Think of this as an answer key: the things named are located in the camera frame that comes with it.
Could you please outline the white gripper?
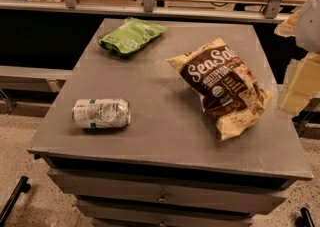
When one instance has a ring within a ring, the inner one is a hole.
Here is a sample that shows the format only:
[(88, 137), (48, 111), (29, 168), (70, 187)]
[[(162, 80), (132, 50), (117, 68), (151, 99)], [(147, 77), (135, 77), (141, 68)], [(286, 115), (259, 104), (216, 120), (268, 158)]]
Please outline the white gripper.
[(309, 51), (302, 60), (290, 61), (279, 96), (279, 109), (297, 116), (320, 93), (320, 0), (307, 0), (274, 33), (296, 36), (296, 45)]

